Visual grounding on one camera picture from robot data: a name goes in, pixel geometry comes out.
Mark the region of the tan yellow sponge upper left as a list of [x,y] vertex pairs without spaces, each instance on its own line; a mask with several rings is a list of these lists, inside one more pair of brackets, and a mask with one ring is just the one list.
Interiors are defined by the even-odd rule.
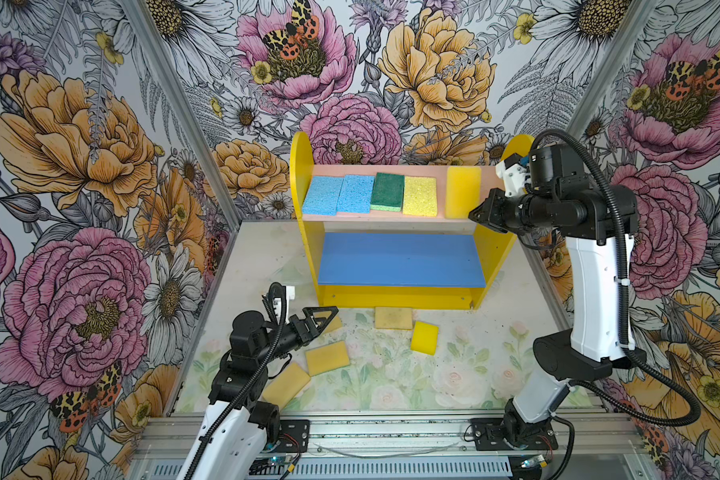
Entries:
[[335,330],[340,329],[343,326],[343,323],[337,313],[326,312],[323,315],[323,326],[323,333],[329,334]]

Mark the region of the aluminium frame post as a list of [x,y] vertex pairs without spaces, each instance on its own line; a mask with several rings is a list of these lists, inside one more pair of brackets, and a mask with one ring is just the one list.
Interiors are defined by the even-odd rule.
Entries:
[[216,196],[227,224],[237,233],[241,224],[238,211],[212,158],[211,148],[186,96],[180,76],[173,66],[172,57],[163,46],[147,5],[143,1],[125,1],[123,9],[125,16],[134,29],[139,44],[148,58],[150,69],[154,72],[155,78],[162,82],[162,89],[167,100],[170,102],[173,112],[176,114],[178,122],[187,136],[190,147],[207,175],[209,185]]
[[601,61],[592,71],[585,93],[578,103],[567,126],[567,132],[578,136],[583,132],[590,118],[596,113],[601,100],[618,72],[636,57],[636,48],[644,39],[644,31],[659,1],[632,1],[607,47]]

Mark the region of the bright yellow square sponge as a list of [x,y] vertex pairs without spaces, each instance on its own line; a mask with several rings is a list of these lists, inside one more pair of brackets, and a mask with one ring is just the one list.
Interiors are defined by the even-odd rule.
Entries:
[[410,348],[414,352],[434,356],[437,350],[439,327],[416,321],[413,326]]

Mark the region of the tan sponge right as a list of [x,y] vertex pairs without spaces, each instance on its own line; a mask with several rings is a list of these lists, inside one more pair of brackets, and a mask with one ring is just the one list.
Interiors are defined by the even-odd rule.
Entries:
[[379,330],[411,330],[413,311],[411,308],[376,307],[374,327]]

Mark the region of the speckled yellow sponge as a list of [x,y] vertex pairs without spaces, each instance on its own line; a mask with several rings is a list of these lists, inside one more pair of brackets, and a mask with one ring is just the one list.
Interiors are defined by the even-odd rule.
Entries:
[[437,180],[433,177],[406,176],[402,212],[409,216],[436,217]]

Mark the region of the yellow shelf with coloured boards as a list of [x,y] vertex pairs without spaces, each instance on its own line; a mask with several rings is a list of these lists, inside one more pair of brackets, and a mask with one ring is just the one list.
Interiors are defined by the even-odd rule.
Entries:
[[[470,310],[481,305],[516,238],[468,219],[446,217],[447,172],[445,165],[318,164],[308,136],[294,135],[291,195],[320,305],[434,310]],[[384,211],[334,216],[305,213],[304,202],[314,178],[377,173],[433,178],[437,216]]]

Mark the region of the green scouring sponge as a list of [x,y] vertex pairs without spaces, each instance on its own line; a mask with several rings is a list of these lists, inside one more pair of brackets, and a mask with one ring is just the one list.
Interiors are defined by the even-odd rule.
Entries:
[[371,194],[373,211],[400,212],[403,206],[405,176],[399,174],[376,174]]

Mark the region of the right aluminium frame post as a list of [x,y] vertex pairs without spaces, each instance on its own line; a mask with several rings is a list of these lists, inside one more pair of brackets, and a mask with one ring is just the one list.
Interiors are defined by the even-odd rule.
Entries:
[[636,48],[644,39],[644,31],[659,1],[632,1],[607,47],[601,61],[592,71],[585,93],[578,103],[567,126],[567,132],[578,136],[583,132],[590,118],[596,113],[601,100],[618,72],[636,57]]

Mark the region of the tan yellow sponge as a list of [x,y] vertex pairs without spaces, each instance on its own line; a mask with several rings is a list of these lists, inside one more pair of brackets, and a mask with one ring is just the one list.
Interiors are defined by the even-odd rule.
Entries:
[[343,326],[343,323],[337,313],[326,312],[323,315],[323,326],[323,333],[329,334],[335,330],[340,329]]
[[289,364],[263,390],[261,399],[283,410],[310,382],[310,375],[298,364]]
[[335,342],[305,353],[308,374],[311,377],[350,365],[346,343]]

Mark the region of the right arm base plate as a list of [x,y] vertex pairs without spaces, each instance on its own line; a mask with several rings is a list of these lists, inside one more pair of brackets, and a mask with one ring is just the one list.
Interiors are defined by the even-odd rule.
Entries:
[[551,422],[528,424],[514,418],[473,418],[466,438],[471,438],[477,451],[555,451],[558,441]]

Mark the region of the left aluminium frame post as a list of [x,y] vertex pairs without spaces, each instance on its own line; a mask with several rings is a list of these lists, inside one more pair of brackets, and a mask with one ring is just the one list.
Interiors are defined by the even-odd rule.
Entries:
[[162,82],[162,89],[167,100],[170,102],[173,112],[176,114],[178,122],[187,136],[190,147],[207,175],[209,185],[216,196],[227,224],[237,233],[241,224],[238,211],[212,158],[211,148],[186,96],[180,76],[173,66],[172,57],[163,46],[147,5],[143,1],[125,1],[123,9],[125,16],[134,29],[139,44],[148,58],[150,69],[154,72],[155,78]]

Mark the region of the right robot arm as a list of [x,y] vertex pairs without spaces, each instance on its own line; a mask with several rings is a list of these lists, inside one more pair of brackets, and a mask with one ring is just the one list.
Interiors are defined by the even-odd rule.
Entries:
[[550,228],[564,236],[572,267],[572,328],[534,341],[537,367],[507,402],[500,423],[474,424],[478,446],[527,448],[552,435],[553,413],[574,382],[599,380],[630,365],[624,351],[634,341],[620,327],[619,290],[629,283],[638,207],[630,189],[611,187],[620,213],[613,220],[609,197],[581,156],[566,145],[510,153],[497,164],[496,174],[502,187],[490,191],[470,212],[470,220],[517,236]]

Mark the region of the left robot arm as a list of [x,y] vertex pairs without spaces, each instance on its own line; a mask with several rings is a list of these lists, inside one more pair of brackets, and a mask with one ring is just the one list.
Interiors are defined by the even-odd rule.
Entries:
[[339,309],[305,307],[302,318],[285,319],[269,307],[248,310],[232,323],[230,349],[211,384],[209,405],[178,477],[244,479],[259,455],[281,437],[280,407],[261,399],[268,365],[309,345]]

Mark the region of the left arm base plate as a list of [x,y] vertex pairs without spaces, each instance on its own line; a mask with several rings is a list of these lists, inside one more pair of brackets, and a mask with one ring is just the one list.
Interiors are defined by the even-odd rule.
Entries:
[[272,443],[265,448],[266,453],[303,454],[308,450],[311,422],[306,419],[286,419],[280,421],[280,430]]

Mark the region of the light blue sponge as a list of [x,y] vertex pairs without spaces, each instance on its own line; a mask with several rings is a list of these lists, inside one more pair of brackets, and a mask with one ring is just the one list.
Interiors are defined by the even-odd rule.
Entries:
[[305,215],[335,216],[342,185],[342,177],[314,176],[302,212]]

